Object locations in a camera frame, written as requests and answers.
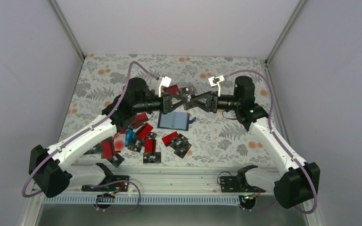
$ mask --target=cable connector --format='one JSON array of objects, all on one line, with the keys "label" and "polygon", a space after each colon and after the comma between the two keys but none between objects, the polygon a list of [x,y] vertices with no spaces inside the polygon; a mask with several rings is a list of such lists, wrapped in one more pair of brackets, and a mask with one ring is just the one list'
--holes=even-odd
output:
[{"label": "cable connector", "polygon": [[210,77],[209,78],[209,83],[210,83],[210,86],[211,87],[215,87],[215,86],[218,86],[219,88],[219,91],[218,91],[218,95],[217,96],[220,96],[221,95],[221,86],[220,86],[220,82],[224,81],[224,75],[220,75],[220,76],[217,76],[217,77]]},{"label": "cable connector", "polygon": [[162,96],[162,87],[169,87],[171,83],[170,77],[159,77],[159,80],[157,81],[158,86],[156,86],[156,94],[161,97]]}]

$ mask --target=flower pattern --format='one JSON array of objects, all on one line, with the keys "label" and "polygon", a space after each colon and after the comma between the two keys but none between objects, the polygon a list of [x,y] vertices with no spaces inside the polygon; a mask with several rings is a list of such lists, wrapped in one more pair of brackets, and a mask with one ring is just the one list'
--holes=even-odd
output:
[{"label": "flower pattern", "polygon": [[[197,57],[197,56],[158,56],[158,55],[125,55],[125,54],[89,54],[85,58],[77,82],[60,139],[90,123],[102,109],[120,95],[126,80],[128,66],[131,61],[137,61],[146,69],[158,76],[172,78],[172,84],[179,88],[194,85],[196,94],[216,91],[209,85],[208,78],[228,74],[241,69],[251,69],[263,73],[259,59],[231,57]],[[255,74],[241,73],[252,77],[255,83],[256,102],[267,111],[270,109],[268,89]],[[147,81],[149,89],[156,86],[156,80],[146,75],[139,67],[132,68],[132,77],[141,77]],[[222,93],[232,94],[234,79],[230,77],[222,82]],[[184,112],[183,106],[176,111]],[[156,151],[162,153],[162,163],[153,166],[189,166],[189,167],[245,167],[250,164],[259,167],[275,167],[264,148],[253,148],[249,142],[258,142],[246,132],[237,121],[217,114],[206,113],[198,108],[187,110],[196,121],[190,124],[188,131],[178,131],[185,135],[192,144],[190,152],[181,159],[173,154],[174,150],[165,147],[161,138],[174,132],[169,129],[158,129],[159,113],[148,116],[149,124],[157,133]],[[125,158],[122,165],[142,165],[142,153],[123,149],[120,153]],[[100,155],[83,155],[78,164],[107,163]]]}]

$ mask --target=gray floor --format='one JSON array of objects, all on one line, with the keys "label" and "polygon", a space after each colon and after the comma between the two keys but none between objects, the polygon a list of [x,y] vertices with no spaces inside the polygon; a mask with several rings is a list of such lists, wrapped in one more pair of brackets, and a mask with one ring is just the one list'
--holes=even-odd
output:
[{"label": "gray floor", "polygon": [[[269,205],[273,197],[259,197],[255,209]],[[295,208],[278,204],[259,213],[242,212],[233,206],[148,206],[127,214],[96,211],[92,205],[49,204],[42,207],[39,226],[305,226],[306,217]]]}]

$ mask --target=white wall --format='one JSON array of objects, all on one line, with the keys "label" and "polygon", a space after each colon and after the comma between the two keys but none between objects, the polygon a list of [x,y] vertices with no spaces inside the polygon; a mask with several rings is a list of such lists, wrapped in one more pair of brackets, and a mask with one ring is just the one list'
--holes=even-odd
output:
[{"label": "white wall", "polygon": [[292,146],[320,166],[325,225],[362,225],[362,1],[308,1],[270,69]]},{"label": "white wall", "polygon": [[16,225],[31,149],[57,142],[81,61],[48,1],[0,0],[0,225]]},{"label": "white wall", "polygon": [[84,54],[266,59],[299,0],[57,0]]}]

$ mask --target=robotic arm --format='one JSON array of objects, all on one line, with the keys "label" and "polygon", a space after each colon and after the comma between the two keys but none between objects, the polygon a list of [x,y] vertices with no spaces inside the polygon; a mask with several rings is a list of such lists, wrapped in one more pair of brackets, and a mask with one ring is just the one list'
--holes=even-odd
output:
[{"label": "robotic arm", "polygon": [[[222,76],[210,78],[210,84],[218,86],[219,92],[206,92],[198,95],[189,100],[189,104],[206,112],[216,113],[217,110],[235,111],[238,122],[259,139],[279,170],[279,173],[269,173],[254,165],[244,167],[238,171],[237,176],[241,184],[257,186],[274,193],[278,202],[284,208],[290,208],[313,198],[308,180],[295,161],[304,162],[304,168],[309,173],[316,191],[318,190],[320,169],[314,162],[306,163],[305,159],[295,151],[292,151],[293,156],[289,156],[274,138],[272,133],[276,133],[281,142],[289,150],[292,150],[287,142],[282,139],[282,136],[276,130],[270,130],[266,124],[269,115],[261,106],[255,103],[255,86],[252,79],[247,76],[237,77],[235,79],[234,95],[220,94],[220,82],[223,80]],[[102,110],[102,114],[76,134],[88,128],[89,131],[78,137],[75,137],[76,134],[74,134],[46,149],[41,145],[35,147],[31,151],[29,174],[50,154],[59,149],[59,152],[48,159],[33,176],[34,181],[45,195],[54,197],[67,187],[99,184],[105,177],[104,169],[101,169],[100,166],[72,166],[71,164],[96,143],[113,136],[117,131],[130,125],[134,121],[136,114],[153,111],[168,113],[186,103],[187,100],[180,95],[161,94],[161,87],[168,87],[170,81],[171,79],[168,77],[161,78],[157,89],[160,94],[155,95],[147,89],[146,82],[143,79],[130,79],[122,102],[110,117],[107,116],[113,110],[119,96],[114,99],[112,104]],[[173,104],[173,98],[179,101]],[[63,143],[72,138],[74,140],[71,143],[62,149],[60,148]]]}]

